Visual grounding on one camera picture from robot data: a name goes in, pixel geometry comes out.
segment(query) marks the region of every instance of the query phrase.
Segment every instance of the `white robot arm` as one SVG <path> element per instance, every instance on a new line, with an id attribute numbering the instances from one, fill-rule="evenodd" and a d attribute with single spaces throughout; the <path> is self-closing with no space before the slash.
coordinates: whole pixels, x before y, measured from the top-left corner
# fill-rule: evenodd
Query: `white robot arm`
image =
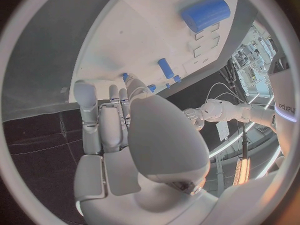
<path id="1" fill-rule="evenodd" d="M 222 122 L 236 119 L 239 122 L 254 122 L 271 128 L 276 133 L 275 111 L 264 109 L 258 105 L 239 104 L 233 105 L 229 101 L 208 99 L 201 107 L 188 108 L 183 111 L 192 121 L 197 130 L 201 130 L 204 121 Z"/>

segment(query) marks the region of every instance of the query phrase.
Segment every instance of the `logo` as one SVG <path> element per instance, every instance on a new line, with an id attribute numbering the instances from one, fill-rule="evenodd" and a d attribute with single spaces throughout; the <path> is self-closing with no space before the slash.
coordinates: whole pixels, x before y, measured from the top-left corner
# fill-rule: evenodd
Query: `logo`
<path id="1" fill-rule="evenodd" d="M 285 104 L 279 104 L 279 108 L 295 115 L 296 108 L 294 107 L 286 106 Z"/>

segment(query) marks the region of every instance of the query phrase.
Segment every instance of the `cable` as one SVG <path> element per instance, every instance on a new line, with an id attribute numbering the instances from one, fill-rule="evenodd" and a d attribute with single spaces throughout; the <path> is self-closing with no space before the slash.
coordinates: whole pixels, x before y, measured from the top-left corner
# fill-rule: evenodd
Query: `cable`
<path id="1" fill-rule="evenodd" d="M 235 93 L 234 93 L 233 91 L 231 91 L 231 90 L 229 89 L 229 87 L 226 86 L 225 83 L 223 83 L 223 82 L 217 82 L 217 83 L 215 83 L 214 85 L 212 85 L 211 88 L 209 89 L 208 94 L 207 94 L 207 97 L 206 97 L 206 100 L 205 100 L 205 104 L 207 103 L 207 101 L 208 101 L 208 99 L 209 99 L 209 96 L 210 96 L 210 93 L 211 93 L 213 87 L 216 86 L 216 85 L 218 85 L 218 84 L 224 85 L 224 86 L 227 88 L 227 90 L 228 90 L 232 95 L 235 95 Z"/>
<path id="2" fill-rule="evenodd" d="M 241 102 L 246 103 L 245 101 L 243 101 L 242 99 L 240 99 L 240 98 L 237 97 L 236 95 L 233 95 L 232 93 L 229 93 L 229 92 L 223 92 L 221 95 L 217 96 L 215 99 L 221 97 L 221 96 L 224 95 L 224 94 L 229 94 L 229 95 L 231 95 L 231 96 L 234 96 L 235 98 L 237 98 L 237 99 L 240 100 Z"/>

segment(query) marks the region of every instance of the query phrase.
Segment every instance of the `dark floor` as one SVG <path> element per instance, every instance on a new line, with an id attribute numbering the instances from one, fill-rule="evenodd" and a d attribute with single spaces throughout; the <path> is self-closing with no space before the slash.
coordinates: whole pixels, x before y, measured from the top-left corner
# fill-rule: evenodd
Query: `dark floor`
<path id="1" fill-rule="evenodd" d="M 198 108 L 209 89 L 225 82 L 217 72 L 168 98 L 180 109 Z M 217 85 L 210 93 L 215 98 L 227 92 Z M 220 99 L 235 102 L 230 95 Z M 230 135 L 236 132 L 237 122 L 228 122 Z M 85 224 L 75 207 L 73 181 L 78 161 L 83 153 L 82 120 L 79 110 L 44 114 L 7 121 L 4 132 L 13 161 L 33 194 L 56 216 L 70 225 Z M 216 123 L 206 122 L 201 131 L 209 150 L 221 142 Z M 0 221 L 5 225 L 32 225 L 0 183 Z"/>

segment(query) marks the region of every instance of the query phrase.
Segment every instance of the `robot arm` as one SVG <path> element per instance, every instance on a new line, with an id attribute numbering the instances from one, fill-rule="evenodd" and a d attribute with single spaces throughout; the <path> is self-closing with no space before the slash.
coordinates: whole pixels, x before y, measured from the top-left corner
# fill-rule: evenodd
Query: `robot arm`
<path id="1" fill-rule="evenodd" d="M 229 101 L 208 99 L 201 107 L 183 111 L 197 130 L 204 126 L 204 121 L 222 122 L 236 119 L 239 122 L 254 122 L 270 127 L 275 133 L 275 111 L 250 104 L 233 105 Z"/>

